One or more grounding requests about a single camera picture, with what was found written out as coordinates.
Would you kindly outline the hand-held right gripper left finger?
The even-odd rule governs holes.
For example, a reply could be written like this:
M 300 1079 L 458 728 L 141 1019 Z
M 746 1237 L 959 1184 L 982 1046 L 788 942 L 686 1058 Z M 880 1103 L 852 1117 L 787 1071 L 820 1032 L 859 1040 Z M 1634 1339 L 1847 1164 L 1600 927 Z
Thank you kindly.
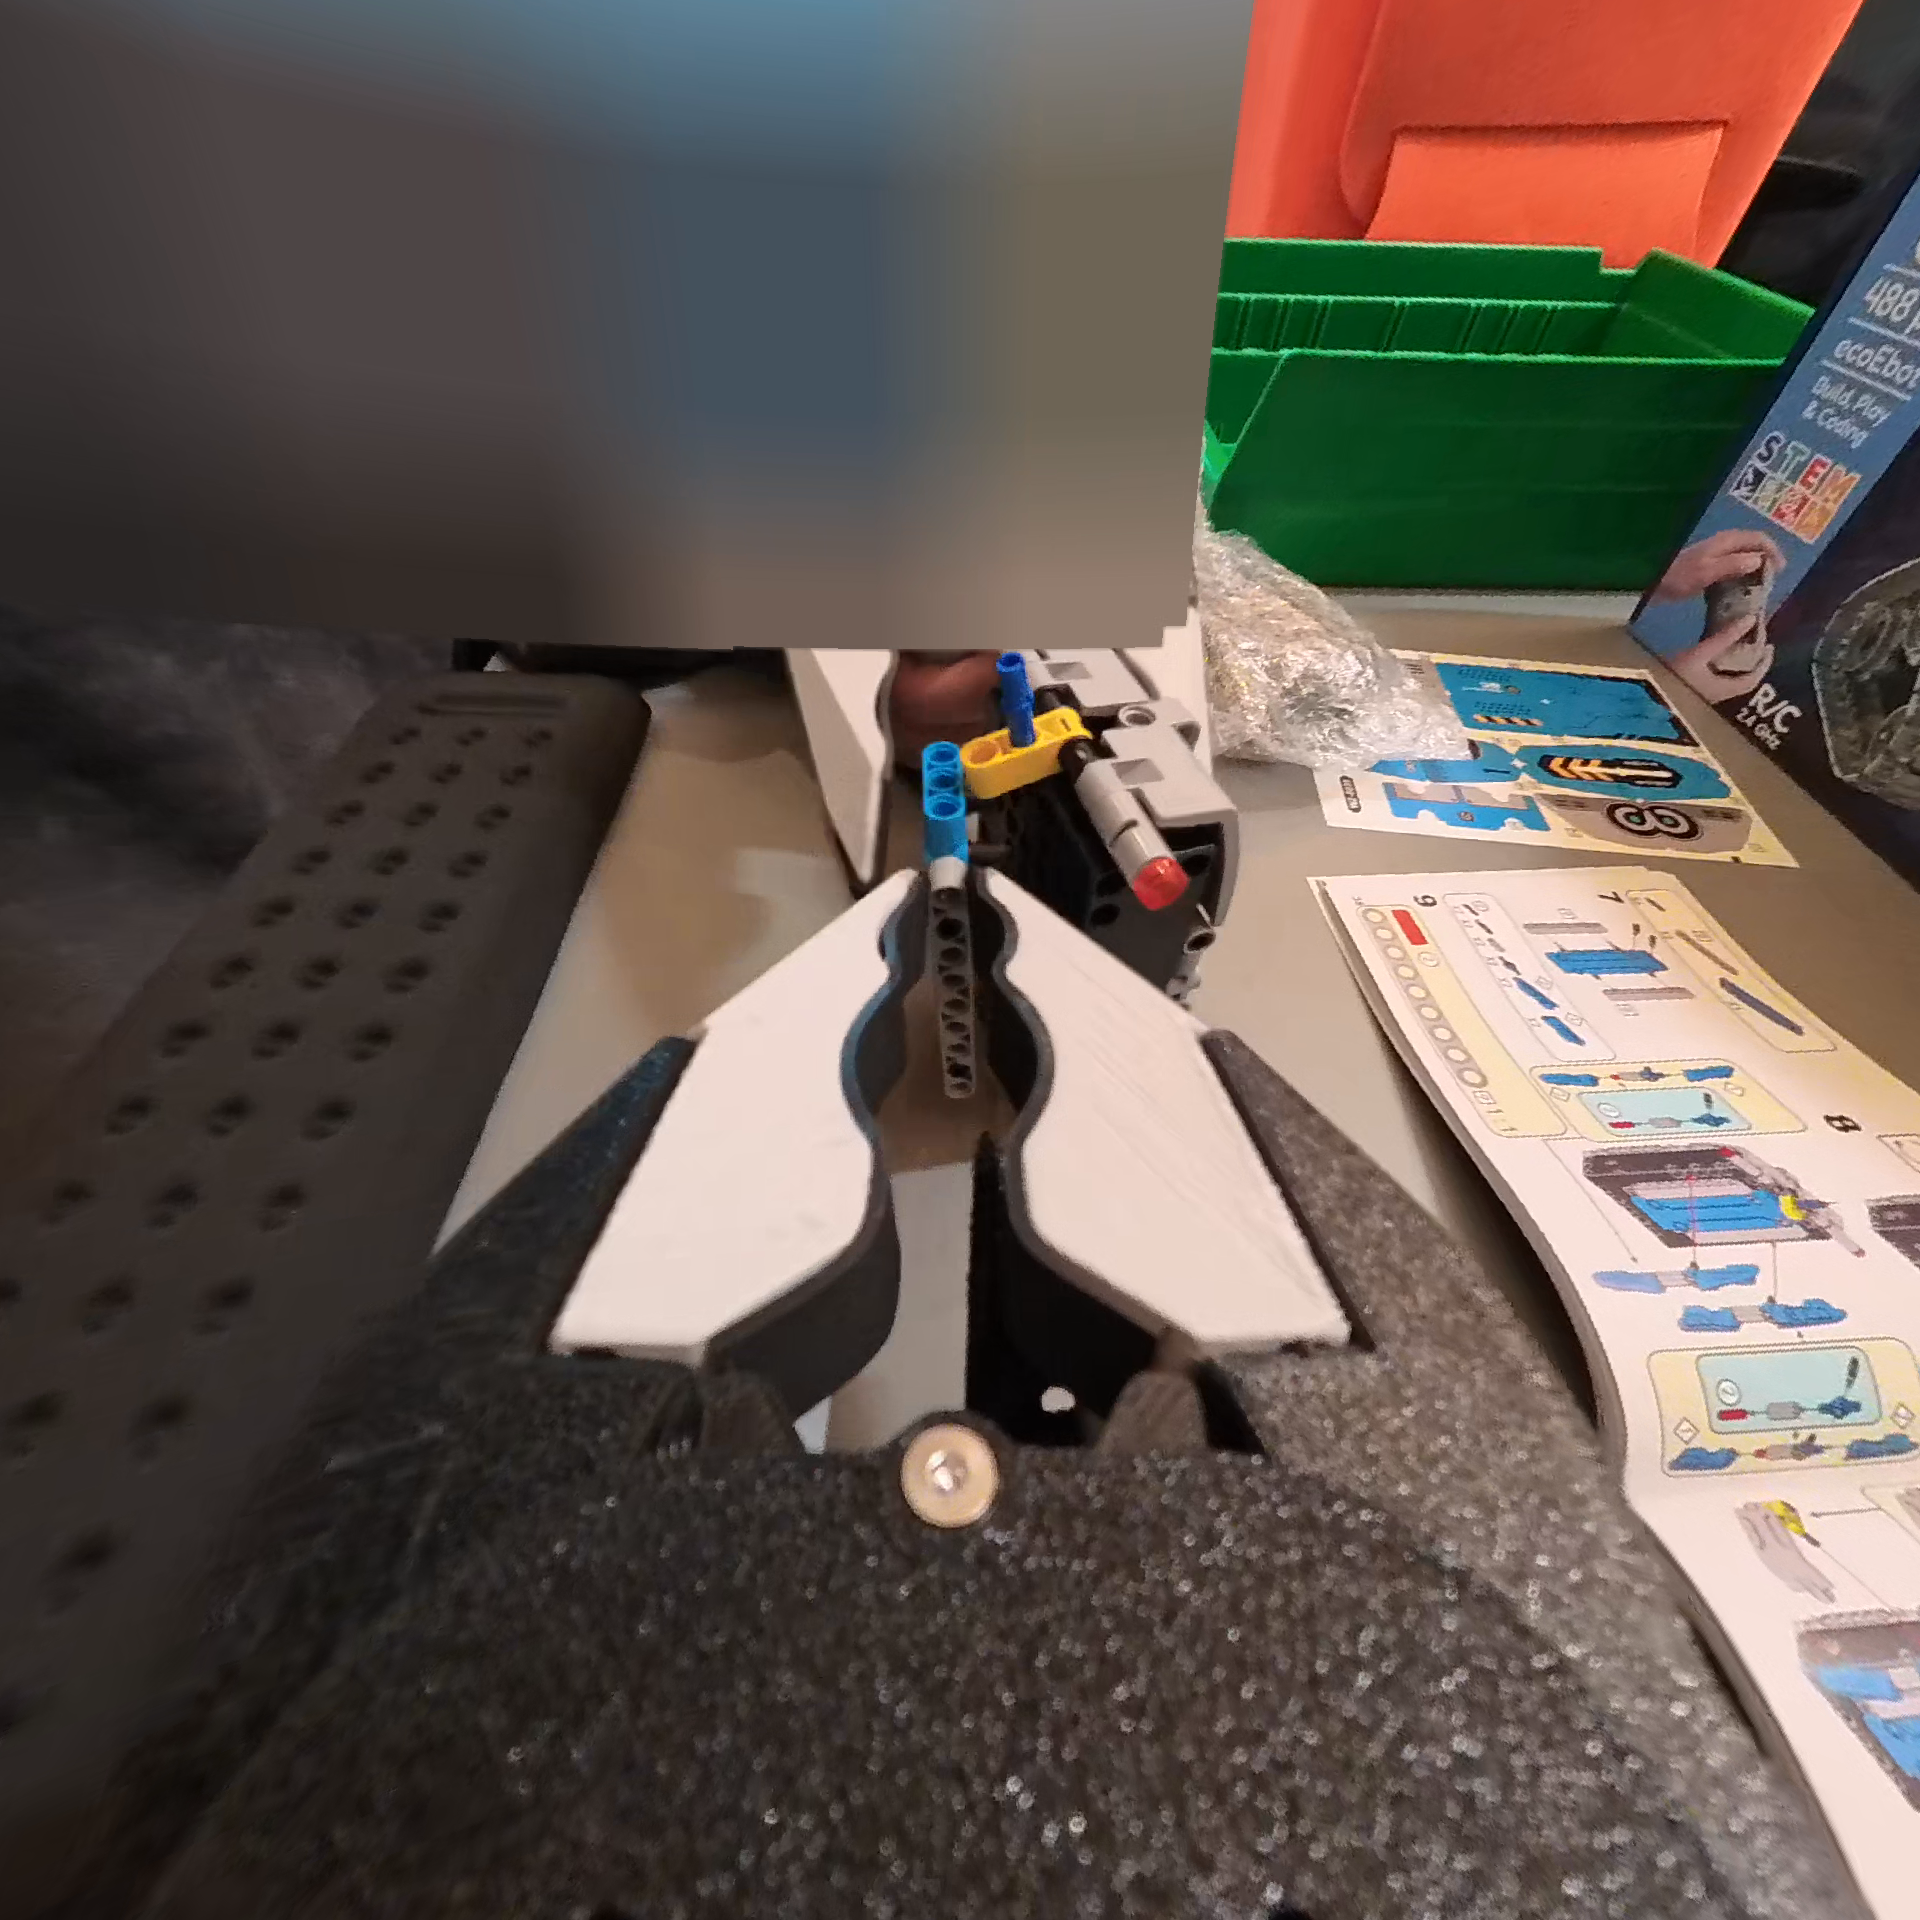
M 688 1370 L 861 1370 L 900 1250 L 878 1109 L 906 1064 L 926 882 L 900 871 L 694 1030 L 548 1334 Z

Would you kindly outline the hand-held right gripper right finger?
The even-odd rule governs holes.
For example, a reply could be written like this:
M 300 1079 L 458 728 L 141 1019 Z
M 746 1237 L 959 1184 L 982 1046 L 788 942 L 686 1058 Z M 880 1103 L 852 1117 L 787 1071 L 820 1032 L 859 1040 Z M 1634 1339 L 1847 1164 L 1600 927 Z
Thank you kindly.
M 976 879 L 973 910 L 1024 1247 L 1199 1354 L 1347 1346 L 1352 1324 L 1210 1029 L 1006 875 Z

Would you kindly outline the black and grey brick assembly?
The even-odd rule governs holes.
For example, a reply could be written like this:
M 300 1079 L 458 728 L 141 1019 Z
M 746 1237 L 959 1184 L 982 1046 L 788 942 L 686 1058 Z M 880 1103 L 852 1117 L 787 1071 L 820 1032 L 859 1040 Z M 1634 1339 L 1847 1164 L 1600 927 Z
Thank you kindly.
M 1192 701 L 1119 651 L 908 655 L 895 682 L 883 716 L 922 750 L 943 960 L 970 944 L 970 879 L 997 871 L 1187 1002 L 1239 866 L 1236 810 Z

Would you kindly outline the grey beam with blue connector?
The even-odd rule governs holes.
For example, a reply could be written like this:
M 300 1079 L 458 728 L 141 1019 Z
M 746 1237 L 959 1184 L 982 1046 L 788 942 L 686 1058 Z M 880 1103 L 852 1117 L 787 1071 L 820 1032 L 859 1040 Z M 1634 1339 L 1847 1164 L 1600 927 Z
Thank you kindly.
M 959 747 L 927 742 L 922 751 L 924 879 L 927 886 L 926 966 L 932 987 L 934 1038 L 943 1092 L 976 1092 L 976 960 L 971 927 L 971 814 Z

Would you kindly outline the person's left forearm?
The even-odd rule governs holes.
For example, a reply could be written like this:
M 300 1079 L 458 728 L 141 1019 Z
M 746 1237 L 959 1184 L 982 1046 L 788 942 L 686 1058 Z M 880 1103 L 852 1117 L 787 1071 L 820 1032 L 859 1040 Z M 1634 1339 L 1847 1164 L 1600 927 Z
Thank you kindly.
M 445 639 L 5 610 L 5 940 L 194 919 Z

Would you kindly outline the grey desk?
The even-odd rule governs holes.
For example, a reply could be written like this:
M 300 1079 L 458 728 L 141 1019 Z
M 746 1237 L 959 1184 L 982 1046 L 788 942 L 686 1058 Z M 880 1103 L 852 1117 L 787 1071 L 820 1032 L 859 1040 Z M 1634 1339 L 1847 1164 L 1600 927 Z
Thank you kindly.
M 1349 595 L 1398 648 L 1640 667 L 1796 869 L 1654 856 L 1645 851 L 1530 852 L 1403 831 L 1334 830 L 1308 770 L 1228 764 L 1239 810 L 1239 886 L 1204 962 L 1198 1013 L 1258 1048 L 1355 1141 L 1503 1288 L 1542 1356 L 1586 1400 L 1566 1309 L 1469 1151 L 1380 1032 L 1310 877 L 1518 871 L 1637 860 L 1678 875 L 1792 997 L 1915 1086 L 1915 891 L 1770 757 L 1626 635 L 1611 595 Z M 650 699 L 653 725 L 629 796 L 567 927 L 534 1019 L 493 1103 L 444 1237 L 454 1235 L 554 1135 L 666 1036 L 805 944 L 851 902 L 797 712 L 778 679 L 720 663 Z M 903 1288 L 878 1358 L 800 1428 L 814 1450 L 874 1450 L 965 1396 L 970 1164 L 1003 1117 L 995 1090 L 962 1103 L 939 1086 L 915 1026 L 908 1069 L 880 1117 L 895 1181 Z

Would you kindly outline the crinkled clear plastic bag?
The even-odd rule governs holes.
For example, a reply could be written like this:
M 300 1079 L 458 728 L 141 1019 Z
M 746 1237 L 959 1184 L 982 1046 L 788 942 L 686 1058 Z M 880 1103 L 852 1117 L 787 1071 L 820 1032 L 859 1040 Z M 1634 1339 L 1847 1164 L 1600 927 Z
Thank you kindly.
M 1352 772 L 1466 734 L 1444 694 L 1246 535 L 1192 508 L 1191 582 L 1216 757 Z

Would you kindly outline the blue sticker sheet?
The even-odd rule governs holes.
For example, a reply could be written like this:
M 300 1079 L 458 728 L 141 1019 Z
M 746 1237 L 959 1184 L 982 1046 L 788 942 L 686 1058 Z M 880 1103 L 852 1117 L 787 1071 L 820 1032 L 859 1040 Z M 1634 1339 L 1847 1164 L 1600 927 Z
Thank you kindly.
M 1315 772 L 1330 827 L 1794 869 L 1647 675 L 1418 651 L 1398 661 L 1444 699 L 1463 750 Z

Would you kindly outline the green plastic bin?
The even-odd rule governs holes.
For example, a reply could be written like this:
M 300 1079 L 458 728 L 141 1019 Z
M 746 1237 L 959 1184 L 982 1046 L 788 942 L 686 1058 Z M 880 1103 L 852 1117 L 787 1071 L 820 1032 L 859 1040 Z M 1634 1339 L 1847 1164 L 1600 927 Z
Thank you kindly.
M 1580 355 L 1212 350 L 1213 528 L 1323 589 L 1645 588 L 1815 308 L 1666 252 L 1627 272 Z
M 1632 272 L 1594 247 L 1232 237 L 1216 351 L 1533 357 L 1598 344 Z

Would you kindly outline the building instruction booklet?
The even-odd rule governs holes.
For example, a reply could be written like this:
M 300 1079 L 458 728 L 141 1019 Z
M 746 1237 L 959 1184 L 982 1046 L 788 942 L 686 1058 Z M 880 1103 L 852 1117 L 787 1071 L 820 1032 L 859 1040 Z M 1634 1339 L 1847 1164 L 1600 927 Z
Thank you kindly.
M 1548 1267 L 1623 1496 L 1915 1915 L 1915 1092 L 1640 866 L 1312 879 Z

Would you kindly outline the black perforated pad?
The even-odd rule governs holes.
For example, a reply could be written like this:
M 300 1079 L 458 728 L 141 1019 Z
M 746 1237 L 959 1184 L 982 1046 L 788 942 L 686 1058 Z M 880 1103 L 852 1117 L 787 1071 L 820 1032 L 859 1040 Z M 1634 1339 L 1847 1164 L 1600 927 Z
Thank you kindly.
M 404 1524 L 330 1446 L 408 1311 L 651 728 L 383 694 L 5 1176 L 5 1915 L 119 1915 Z

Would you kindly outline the dark printed toy box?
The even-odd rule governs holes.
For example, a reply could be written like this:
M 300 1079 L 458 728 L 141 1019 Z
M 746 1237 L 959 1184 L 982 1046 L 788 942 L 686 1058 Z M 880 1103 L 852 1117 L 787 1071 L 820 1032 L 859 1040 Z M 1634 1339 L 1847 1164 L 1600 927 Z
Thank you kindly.
M 1638 647 L 1918 877 L 1918 180 L 1792 350 L 1630 622 Z

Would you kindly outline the orange chair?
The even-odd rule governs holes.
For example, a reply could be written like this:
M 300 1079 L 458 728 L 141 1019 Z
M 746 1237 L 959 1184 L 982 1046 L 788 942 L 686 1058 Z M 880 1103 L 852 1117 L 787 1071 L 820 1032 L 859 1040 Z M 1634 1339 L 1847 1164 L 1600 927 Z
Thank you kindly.
M 1229 237 L 1714 266 L 1859 3 L 1260 3 Z

